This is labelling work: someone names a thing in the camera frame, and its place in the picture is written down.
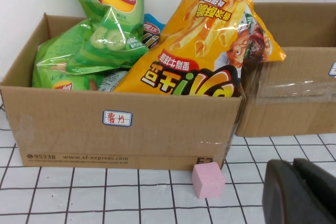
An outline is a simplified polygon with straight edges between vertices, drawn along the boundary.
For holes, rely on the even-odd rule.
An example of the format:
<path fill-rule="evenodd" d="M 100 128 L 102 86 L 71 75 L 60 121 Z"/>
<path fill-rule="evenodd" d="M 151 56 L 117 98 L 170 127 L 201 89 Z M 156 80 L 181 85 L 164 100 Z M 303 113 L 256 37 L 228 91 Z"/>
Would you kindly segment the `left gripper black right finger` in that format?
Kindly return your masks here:
<path fill-rule="evenodd" d="M 335 177 L 306 159 L 295 158 L 293 167 L 308 186 L 319 207 L 335 217 Z"/>

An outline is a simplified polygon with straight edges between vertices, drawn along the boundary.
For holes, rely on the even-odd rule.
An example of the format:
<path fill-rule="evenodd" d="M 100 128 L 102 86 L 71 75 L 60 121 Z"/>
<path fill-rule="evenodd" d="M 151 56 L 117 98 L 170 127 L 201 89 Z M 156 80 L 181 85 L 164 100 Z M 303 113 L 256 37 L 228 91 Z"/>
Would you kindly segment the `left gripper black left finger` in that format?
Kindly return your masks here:
<path fill-rule="evenodd" d="M 262 205 L 265 223 L 335 223 L 313 199 L 293 163 L 267 163 Z"/>

